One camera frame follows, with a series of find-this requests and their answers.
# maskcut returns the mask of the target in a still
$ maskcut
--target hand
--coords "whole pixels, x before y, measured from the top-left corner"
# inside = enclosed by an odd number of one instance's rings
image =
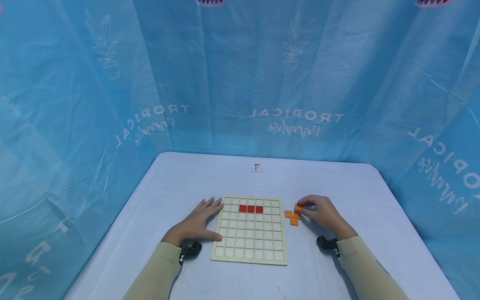
[[[222,198],[214,201],[212,197],[205,202],[201,200],[197,207],[180,223],[170,228],[162,239],[162,242],[167,242],[180,247],[184,240],[205,238],[209,240],[222,240],[222,236],[216,232],[205,229],[207,219],[218,212],[223,207]]]
[[[315,206],[315,210],[303,208],[300,212],[332,231],[338,240],[344,240],[358,235],[353,227],[338,213],[328,197],[308,195],[301,198],[298,204],[302,206]]]

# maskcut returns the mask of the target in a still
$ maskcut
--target left hand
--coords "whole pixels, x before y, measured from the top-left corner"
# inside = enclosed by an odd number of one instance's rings
[[[216,232],[205,229],[207,219],[218,212],[223,207],[222,198],[214,201],[212,197],[210,200],[201,200],[197,207],[180,223],[170,228],[162,239],[162,242],[167,242],[180,247],[184,240],[205,238],[209,240],[222,240],[222,236]]]

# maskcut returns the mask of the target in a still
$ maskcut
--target potted plant drawing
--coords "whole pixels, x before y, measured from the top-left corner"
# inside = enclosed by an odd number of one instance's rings
[[[102,63],[102,67],[110,80],[116,80],[120,77],[120,71],[118,69],[118,62],[113,59],[117,53],[115,51],[117,41],[112,40],[110,37],[110,16],[105,16],[102,25],[98,26],[90,12],[88,10],[85,11],[85,23],[95,43],[95,47],[92,47],[92,49],[102,56],[98,61]]]
[[[295,19],[290,22],[287,34],[288,42],[283,42],[285,49],[287,49],[287,51],[283,53],[285,56],[283,60],[283,71],[285,73],[292,73],[296,70],[299,61],[298,56],[303,53],[303,49],[308,44],[306,38],[315,21],[316,19],[311,20],[302,29],[300,26],[300,13],[297,13]]]

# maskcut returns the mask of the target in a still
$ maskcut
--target right hand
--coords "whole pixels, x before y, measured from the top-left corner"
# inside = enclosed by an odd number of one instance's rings
[[[352,226],[338,213],[328,197],[308,195],[301,198],[298,204],[302,206],[315,206],[315,210],[302,208],[300,213],[332,231],[338,240],[348,239],[357,235]]]

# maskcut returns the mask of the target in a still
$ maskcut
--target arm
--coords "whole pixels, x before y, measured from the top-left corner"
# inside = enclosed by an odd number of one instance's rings
[[[340,264],[352,281],[359,300],[408,300],[402,288],[376,260],[328,197],[309,195],[298,203],[315,206],[314,211],[303,208],[300,212],[335,234]]]
[[[173,281],[180,272],[179,256],[179,247],[159,243],[123,300],[167,300]]]
[[[222,199],[203,199],[183,221],[172,227],[157,245],[152,256],[128,289],[123,300],[167,300],[180,272],[180,245],[187,239],[222,240],[205,229],[207,219],[222,209]]]

